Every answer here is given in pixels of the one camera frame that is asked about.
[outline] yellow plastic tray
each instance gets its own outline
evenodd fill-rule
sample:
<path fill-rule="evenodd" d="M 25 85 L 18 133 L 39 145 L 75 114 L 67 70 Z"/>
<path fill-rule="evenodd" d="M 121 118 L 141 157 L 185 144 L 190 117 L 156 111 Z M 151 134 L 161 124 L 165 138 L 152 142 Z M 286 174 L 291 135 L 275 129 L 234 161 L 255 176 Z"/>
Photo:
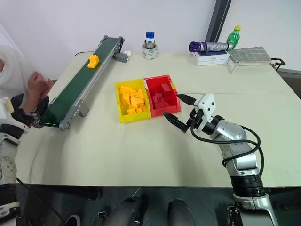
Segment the yellow plastic tray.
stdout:
<path fill-rule="evenodd" d="M 129 86 L 134 90 L 141 89 L 145 101 L 145 107 L 147 109 L 146 112 L 136 113 L 136 114 L 127 114 L 127 110 L 133 108 L 131 105 L 123 105 L 121 101 L 121 95 L 119 94 L 119 90 L 121 86 Z M 142 79 L 132 80 L 132 81 L 122 81 L 115 83 L 115 91 L 116 91 L 116 99 L 117 99 L 117 109 L 119 114 L 119 120 L 121 123 L 136 121 L 141 119 L 151 118 L 151 108 L 149 99 L 147 97 L 144 83 Z"/>

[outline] blue bottle cap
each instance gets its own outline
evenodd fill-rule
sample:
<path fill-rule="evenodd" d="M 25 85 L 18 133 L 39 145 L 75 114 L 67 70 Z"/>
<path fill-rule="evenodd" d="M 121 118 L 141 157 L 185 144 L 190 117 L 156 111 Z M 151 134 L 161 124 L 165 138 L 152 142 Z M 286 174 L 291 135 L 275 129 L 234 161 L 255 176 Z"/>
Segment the blue bottle cap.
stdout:
<path fill-rule="evenodd" d="M 153 39 L 155 37 L 155 33 L 154 32 L 146 32 L 146 37 L 148 39 Z"/>

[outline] green conveyor belt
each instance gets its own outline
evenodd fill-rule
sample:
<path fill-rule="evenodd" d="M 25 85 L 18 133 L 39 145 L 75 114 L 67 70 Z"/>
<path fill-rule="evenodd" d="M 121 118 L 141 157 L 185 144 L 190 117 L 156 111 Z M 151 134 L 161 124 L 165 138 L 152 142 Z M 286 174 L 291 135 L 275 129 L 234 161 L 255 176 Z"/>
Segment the green conveyor belt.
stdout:
<path fill-rule="evenodd" d="M 104 62 L 112 49 L 117 44 L 119 38 L 105 39 L 94 54 L 99 56 L 100 62 Z M 49 106 L 43 117 L 39 121 L 41 126 L 59 127 L 61 120 L 65 118 L 69 109 L 81 95 L 86 85 L 93 78 L 101 64 L 96 68 L 88 68 L 89 60 L 83 65 L 80 71 L 73 77 L 61 94 Z"/>

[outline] tape roll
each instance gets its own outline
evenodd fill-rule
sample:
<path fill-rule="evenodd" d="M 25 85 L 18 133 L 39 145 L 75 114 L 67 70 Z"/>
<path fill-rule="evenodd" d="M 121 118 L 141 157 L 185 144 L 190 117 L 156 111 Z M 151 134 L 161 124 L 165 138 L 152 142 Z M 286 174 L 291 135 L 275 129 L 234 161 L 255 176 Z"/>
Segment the tape roll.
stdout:
<path fill-rule="evenodd" d="M 148 49 L 145 44 L 142 45 L 142 55 L 144 59 L 153 60 L 157 58 L 158 46 L 155 44 L 155 48 Z"/>

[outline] black shoe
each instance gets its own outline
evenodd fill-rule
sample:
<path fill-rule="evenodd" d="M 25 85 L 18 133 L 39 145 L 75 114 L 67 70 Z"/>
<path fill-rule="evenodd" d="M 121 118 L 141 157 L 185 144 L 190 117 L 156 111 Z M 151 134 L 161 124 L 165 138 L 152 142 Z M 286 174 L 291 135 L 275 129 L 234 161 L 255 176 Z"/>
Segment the black shoe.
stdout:
<path fill-rule="evenodd" d="M 80 217 L 77 214 L 71 215 L 65 223 L 65 226 L 80 226 Z"/>

